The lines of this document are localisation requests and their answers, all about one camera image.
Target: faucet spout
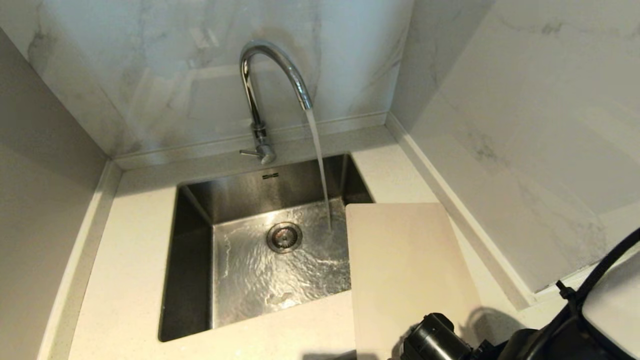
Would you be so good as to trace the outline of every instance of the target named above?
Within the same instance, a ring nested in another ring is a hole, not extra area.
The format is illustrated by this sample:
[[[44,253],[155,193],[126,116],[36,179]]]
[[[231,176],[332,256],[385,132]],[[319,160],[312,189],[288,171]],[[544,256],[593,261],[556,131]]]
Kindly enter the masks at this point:
[[[287,78],[293,86],[298,102],[302,110],[309,110],[313,107],[307,86],[298,68],[289,57],[276,45],[265,40],[253,40],[245,45],[240,54],[240,73],[244,84],[244,92],[249,103],[249,110],[253,119],[251,126],[253,139],[255,140],[256,153],[258,153],[262,164],[270,163],[276,156],[269,144],[267,129],[264,120],[260,117],[260,112],[255,100],[253,85],[251,81],[251,58],[253,55],[263,54],[272,59],[285,72]]]

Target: cutting board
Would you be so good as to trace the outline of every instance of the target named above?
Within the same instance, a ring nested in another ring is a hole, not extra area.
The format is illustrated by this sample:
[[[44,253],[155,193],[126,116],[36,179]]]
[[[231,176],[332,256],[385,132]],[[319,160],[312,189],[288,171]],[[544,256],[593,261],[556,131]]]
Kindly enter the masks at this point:
[[[397,355],[400,337],[428,313],[476,341],[464,326],[479,295],[441,204],[350,204],[346,214],[359,359]]]

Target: sink basin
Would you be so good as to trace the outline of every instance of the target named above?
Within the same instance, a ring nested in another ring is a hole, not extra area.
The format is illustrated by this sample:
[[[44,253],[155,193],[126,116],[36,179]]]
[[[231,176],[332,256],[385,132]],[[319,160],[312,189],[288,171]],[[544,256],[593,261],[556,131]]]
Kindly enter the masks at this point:
[[[179,187],[160,341],[351,288],[344,207],[372,202],[349,155]]]

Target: chrome faucet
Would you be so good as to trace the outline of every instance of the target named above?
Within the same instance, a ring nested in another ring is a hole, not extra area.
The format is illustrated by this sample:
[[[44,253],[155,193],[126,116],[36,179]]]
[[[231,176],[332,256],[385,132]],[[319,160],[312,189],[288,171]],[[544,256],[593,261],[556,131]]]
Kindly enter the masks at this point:
[[[256,54],[268,56],[280,66],[285,74],[287,74],[291,85],[293,85],[293,88],[296,91],[296,96],[298,96],[298,102],[300,102],[302,110],[311,109],[312,104],[305,82],[302,80],[302,75],[300,75],[298,68],[293,65],[293,62],[291,62],[282,50],[271,42],[265,40],[252,40],[244,46],[242,53],[240,54],[240,72],[242,73],[242,81],[244,83],[246,98],[249,102],[249,110],[253,117],[251,129],[253,131],[253,139],[255,140],[255,151],[240,150],[240,153],[244,155],[257,156],[260,158],[260,162],[264,165],[275,160],[276,154],[269,144],[266,124],[260,118],[258,106],[255,102],[255,96],[253,95],[250,60],[251,57]]]

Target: drain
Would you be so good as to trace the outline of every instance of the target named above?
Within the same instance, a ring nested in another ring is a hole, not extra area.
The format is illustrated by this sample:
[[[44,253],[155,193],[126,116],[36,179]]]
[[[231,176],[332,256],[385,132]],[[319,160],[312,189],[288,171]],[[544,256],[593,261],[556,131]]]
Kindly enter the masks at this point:
[[[275,224],[267,234],[267,245],[279,254],[292,252],[302,242],[302,231],[292,222]]]

